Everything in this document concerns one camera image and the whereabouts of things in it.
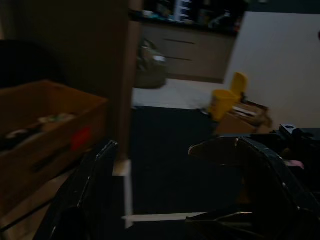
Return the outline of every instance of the white wall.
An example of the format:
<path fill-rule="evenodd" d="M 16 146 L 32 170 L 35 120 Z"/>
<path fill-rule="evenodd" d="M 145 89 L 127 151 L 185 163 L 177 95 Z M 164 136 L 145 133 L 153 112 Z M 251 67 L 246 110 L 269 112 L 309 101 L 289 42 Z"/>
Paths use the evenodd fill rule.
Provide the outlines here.
<path fill-rule="evenodd" d="M 280 123 L 320 128 L 320 15 L 247 12 L 225 77 L 249 78 L 248 100 Z"/>

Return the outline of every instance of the wall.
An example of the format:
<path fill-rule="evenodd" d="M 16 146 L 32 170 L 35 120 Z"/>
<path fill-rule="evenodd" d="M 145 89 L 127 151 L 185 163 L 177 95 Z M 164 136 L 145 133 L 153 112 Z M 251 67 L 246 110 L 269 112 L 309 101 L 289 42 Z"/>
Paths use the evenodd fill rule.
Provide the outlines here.
<path fill-rule="evenodd" d="M 244 72 L 248 99 L 270 108 L 275 128 L 320 127 L 320 15 L 277 11 L 246 13 L 225 87 Z"/>
<path fill-rule="evenodd" d="M 125 85 L 128 0 L 10 2 L 15 38 L 49 50 L 71 87 L 108 98 L 108 135 L 126 145 L 120 135 L 124 127 L 121 93 Z"/>

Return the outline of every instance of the floor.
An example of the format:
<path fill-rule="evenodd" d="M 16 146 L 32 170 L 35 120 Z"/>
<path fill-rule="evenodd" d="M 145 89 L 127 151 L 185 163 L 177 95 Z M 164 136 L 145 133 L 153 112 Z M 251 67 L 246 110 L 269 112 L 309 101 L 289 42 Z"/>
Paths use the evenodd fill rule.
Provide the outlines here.
<path fill-rule="evenodd" d="M 133 89 L 133 105 L 173 109 L 200 109 L 207 107 L 211 93 L 223 89 L 223 84 L 167 79 L 157 89 Z"/>

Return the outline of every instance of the items in box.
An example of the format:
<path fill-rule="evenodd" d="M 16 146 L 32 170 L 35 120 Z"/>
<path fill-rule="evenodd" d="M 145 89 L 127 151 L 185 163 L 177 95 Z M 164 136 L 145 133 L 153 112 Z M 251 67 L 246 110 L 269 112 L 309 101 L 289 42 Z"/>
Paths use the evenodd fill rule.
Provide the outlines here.
<path fill-rule="evenodd" d="M 7 133 L 5 136 L 0 137 L 0 154 L 3 152 L 11 151 L 27 142 L 30 142 L 39 137 L 43 132 L 57 127 L 57 124 L 70 121 L 75 118 L 74 114 L 61 113 L 57 115 L 50 115 L 38 119 L 38 123 L 33 124 L 27 128 L 14 130 Z"/>

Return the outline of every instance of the shelf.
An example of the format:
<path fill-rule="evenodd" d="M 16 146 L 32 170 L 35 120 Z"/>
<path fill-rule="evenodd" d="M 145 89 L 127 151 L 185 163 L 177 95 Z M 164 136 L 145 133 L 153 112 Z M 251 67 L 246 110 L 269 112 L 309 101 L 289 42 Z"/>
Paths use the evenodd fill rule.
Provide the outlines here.
<path fill-rule="evenodd" d="M 206 32 L 206 33 L 221 34 L 221 35 L 230 36 L 230 37 L 236 37 L 238 35 L 236 31 L 230 29 L 229 27 L 220 26 L 220 27 L 211 29 L 211 28 L 208 28 L 207 26 L 198 25 L 198 24 L 186 24 L 186 23 L 180 23 L 176 21 L 147 18 L 147 17 L 144 17 L 140 11 L 130 11 L 128 15 L 131 18 L 131 20 L 135 22 L 163 25 L 163 26 L 194 30 L 194 31 Z"/>

